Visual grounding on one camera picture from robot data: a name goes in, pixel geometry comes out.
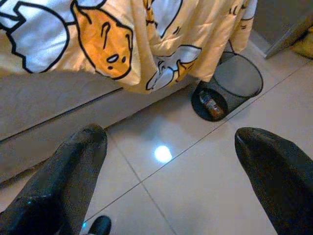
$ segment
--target black wastebasket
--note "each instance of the black wastebasket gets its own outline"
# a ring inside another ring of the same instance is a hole
[[[219,121],[248,99],[257,96],[263,89],[263,78],[258,68],[247,58],[233,52],[224,52],[227,58],[216,68],[210,82],[200,82],[192,95],[195,112],[208,121]],[[199,93],[205,90],[223,109],[225,115],[213,119],[200,102]]]

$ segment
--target yellow duvet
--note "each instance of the yellow duvet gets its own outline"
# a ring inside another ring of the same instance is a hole
[[[2,0],[0,76],[97,72],[137,93],[209,81],[245,48],[257,0]]]

